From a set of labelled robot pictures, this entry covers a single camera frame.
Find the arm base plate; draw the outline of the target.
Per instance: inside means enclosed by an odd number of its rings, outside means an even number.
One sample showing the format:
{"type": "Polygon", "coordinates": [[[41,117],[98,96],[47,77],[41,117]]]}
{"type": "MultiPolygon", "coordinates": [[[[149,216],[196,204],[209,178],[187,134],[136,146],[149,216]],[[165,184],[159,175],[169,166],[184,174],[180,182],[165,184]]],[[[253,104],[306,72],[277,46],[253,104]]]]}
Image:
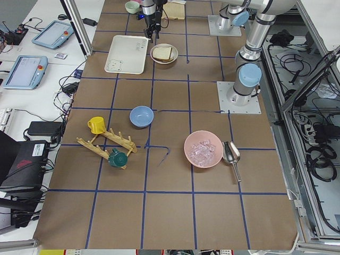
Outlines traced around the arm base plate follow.
{"type": "Polygon", "coordinates": [[[230,19],[223,18],[219,15],[209,15],[208,25],[211,36],[242,36],[240,27],[233,26],[230,19]]]}
{"type": "Polygon", "coordinates": [[[233,91],[233,85],[232,81],[217,81],[220,111],[225,114],[261,114],[256,89],[253,89],[251,95],[239,98],[233,91]]]}

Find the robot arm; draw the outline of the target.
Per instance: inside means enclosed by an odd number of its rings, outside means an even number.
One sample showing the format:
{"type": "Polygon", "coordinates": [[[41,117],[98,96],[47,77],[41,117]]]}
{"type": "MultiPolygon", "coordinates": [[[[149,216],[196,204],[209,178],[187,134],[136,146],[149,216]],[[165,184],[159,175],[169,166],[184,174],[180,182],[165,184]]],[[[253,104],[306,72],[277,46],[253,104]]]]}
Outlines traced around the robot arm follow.
{"type": "MultiPolygon", "coordinates": [[[[164,13],[164,5],[168,1],[141,1],[141,7],[144,19],[146,21],[146,28],[144,29],[144,36],[152,42],[153,35],[159,38],[159,32],[162,29],[162,16],[164,13]]],[[[229,20],[231,26],[242,26],[249,19],[249,12],[247,7],[250,1],[245,1],[241,6],[233,6],[226,4],[219,10],[219,17],[221,22],[229,20]]]]}
{"type": "Polygon", "coordinates": [[[227,92],[227,99],[235,106],[249,103],[255,86],[262,76],[261,68],[255,63],[262,51],[264,40],[277,15],[290,10],[296,1],[222,1],[220,16],[238,27],[247,22],[247,8],[257,10],[256,17],[246,36],[246,43],[235,56],[236,78],[227,92]]]}

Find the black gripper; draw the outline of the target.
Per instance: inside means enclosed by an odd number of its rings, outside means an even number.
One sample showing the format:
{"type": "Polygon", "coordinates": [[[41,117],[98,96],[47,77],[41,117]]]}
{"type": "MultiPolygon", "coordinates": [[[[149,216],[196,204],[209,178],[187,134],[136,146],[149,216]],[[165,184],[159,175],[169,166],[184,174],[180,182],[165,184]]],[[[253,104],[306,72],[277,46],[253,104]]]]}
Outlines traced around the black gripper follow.
{"type": "Polygon", "coordinates": [[[143,16],[146,22],[146,28],[143,30],[144,36],[153,43],[153,34],[159,38],[161,31],[161,19],[163,15],[162,2],[142,2],[141,3],[143,16]]]}

